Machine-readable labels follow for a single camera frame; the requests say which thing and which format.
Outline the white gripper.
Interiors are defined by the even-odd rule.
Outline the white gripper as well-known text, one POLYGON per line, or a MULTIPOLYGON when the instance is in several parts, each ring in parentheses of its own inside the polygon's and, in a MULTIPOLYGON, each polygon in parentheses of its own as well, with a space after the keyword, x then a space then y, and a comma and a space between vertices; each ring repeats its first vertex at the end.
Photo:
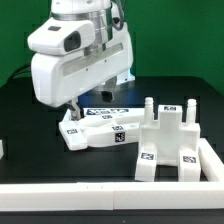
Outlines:
POLYGON ((106 49, 94 56, 77 51, 65 56, 36 53, 31 61, 32 81, 36 98, 43 104, 59 107, 68 103, 73 120, 80 120, 83 110, 76 97, 105 82, 101 92, 104 102, 114 100, 117 79, 129 70, 133 51, 127 24, 114 30, 106 49))

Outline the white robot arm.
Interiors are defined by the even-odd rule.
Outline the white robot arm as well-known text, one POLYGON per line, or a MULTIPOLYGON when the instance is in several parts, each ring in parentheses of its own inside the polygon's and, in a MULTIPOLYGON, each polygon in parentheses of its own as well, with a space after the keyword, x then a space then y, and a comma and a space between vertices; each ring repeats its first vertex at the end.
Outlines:
POLYGON ((68 104, 75 119, 80 95, 99 86, 111 101, 133 63, 120 0, 52 0, 50 18, 28 37, 28 46, 36 98, 51 107, 68 104))

